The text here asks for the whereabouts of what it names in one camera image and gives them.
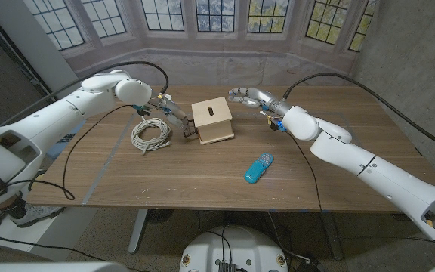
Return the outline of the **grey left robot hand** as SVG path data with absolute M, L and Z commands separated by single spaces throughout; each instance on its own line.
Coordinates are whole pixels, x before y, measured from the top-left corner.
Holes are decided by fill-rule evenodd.
M 184 137 L 187 138 L 197 132 L 195 125 L 188 119 L 186 113 L 163 94 L 151 98 L 148 104 L 161 109 L 168 121 L 183 132 Z

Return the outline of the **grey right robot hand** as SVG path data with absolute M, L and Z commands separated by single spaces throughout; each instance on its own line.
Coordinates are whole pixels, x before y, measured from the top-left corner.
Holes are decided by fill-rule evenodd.
M 229 91 L 228 101 L 241 103 L 250 108 L 260 107 L 264 111 L 284 116 L 292 106 L 277 99 L 268 91 L 257 88 L 233 88 Z

